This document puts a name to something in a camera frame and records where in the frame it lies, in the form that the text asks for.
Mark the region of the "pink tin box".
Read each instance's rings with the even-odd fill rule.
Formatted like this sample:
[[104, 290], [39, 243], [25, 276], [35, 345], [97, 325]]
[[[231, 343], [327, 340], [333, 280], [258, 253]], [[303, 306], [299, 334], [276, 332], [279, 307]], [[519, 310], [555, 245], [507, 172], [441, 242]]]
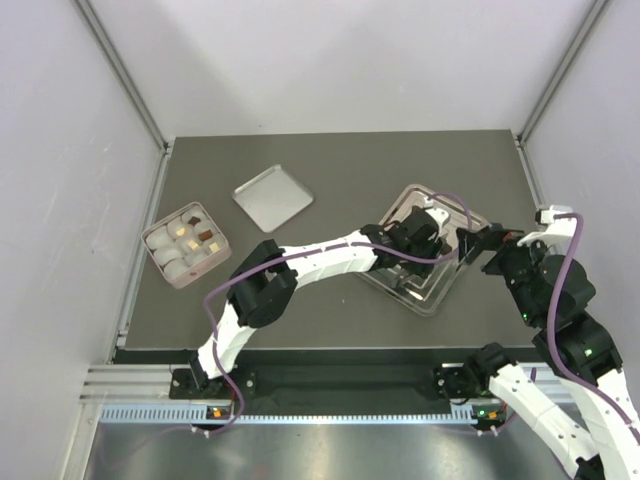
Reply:
[[[188, 220], [198, 216], [201, 222], [192, 226]], [[185, 227], [178, 237], [176, 230]], [[213, 236], [201, 241], [198, 234], [210, 230]], [[141, 242], [163, 279], [174, 289], [182, 289], [220, 266], [231, 257], [229, 240], [199, 202], [191, 202], [167, 215], [141, 233]], [[209, 245], [216, 242], [217, 252]]]

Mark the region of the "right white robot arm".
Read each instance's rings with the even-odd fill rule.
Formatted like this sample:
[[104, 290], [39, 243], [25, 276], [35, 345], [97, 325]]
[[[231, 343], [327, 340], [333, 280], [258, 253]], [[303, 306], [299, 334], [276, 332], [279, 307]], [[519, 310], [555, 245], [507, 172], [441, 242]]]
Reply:
[[636, 479], [639, 415], [627, 389], [623, 361], [609, 332], [586, 310], [595, 287], [574, 259], [584, 220], [557, 214], [543, 230], [526, 234], [490, 224], [457, 230], [459, 258], [500, 276], [532, 342], [569, 391], [584, 423], [578, 425], [530, 379], [497, 343], [474, 352], [460, 369], [458, 394], [493, 396], [506, 403], [544, 441], [573, 479]]

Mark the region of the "metal tongs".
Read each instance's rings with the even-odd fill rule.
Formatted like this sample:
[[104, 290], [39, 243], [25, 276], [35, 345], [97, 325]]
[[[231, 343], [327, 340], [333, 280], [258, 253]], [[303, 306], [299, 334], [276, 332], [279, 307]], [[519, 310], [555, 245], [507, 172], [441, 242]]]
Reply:
[[393, 289], [420, 289], [423, 287], [425, 279], [420, 275], [406, 270], [399, 270], [393, 274], [391, 286]]

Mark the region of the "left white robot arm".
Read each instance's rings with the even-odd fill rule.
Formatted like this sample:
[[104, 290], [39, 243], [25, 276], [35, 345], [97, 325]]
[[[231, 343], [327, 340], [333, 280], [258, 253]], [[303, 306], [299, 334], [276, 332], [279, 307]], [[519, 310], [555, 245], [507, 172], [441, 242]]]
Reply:
[[392, 269], [414, 269], [420, 276], [443, 262], [443, 227], [450, 215], [434, 206], [411, 208], [401, 221], [384, 227], [366, 225], [344, 237], [298, 247], [261, 242], [231, 278], [205, 298], [226, 295], [221, 317], [212, 321], [212, 334], [189, 360], [192, 384], [205, 396], [226, 387], [227, 374], [254, 332], [278, 320], [293, 294], [314, 282], [338, 275]]

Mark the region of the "silver tin lid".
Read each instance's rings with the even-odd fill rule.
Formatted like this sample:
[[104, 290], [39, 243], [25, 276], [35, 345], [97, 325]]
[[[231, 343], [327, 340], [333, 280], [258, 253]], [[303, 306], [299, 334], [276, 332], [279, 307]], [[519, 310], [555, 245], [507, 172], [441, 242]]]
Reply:
[[274, 232], [314, 201], [311, 191], [281, 165], [236, 188], [232, 198], [264, 233]]

